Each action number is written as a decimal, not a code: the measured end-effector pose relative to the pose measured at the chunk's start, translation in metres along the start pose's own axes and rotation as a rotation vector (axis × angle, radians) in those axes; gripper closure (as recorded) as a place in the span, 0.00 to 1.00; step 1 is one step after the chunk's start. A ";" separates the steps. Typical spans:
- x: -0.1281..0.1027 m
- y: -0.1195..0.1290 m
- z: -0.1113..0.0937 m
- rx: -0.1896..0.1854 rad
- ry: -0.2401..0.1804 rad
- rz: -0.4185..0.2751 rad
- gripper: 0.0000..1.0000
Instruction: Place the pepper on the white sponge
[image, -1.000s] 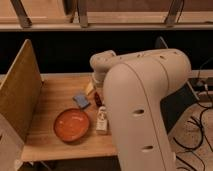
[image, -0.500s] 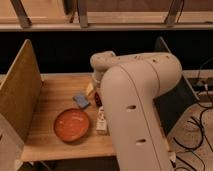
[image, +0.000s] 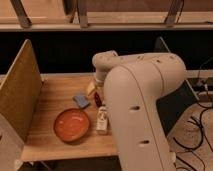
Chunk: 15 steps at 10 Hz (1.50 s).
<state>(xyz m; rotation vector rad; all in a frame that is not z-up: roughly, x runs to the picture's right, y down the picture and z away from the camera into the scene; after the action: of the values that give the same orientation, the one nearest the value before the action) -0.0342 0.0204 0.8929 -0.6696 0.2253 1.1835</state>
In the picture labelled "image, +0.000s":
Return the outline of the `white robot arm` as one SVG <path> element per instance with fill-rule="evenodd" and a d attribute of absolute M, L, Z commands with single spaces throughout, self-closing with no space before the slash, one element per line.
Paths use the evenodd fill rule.
<path fill-rule="evenodd" d="M 103 88 L 122 171 L 176 171 L 156 101 L 186 79 L 182 59 L 173 53 L 92 58 L 94 79 Z"/>

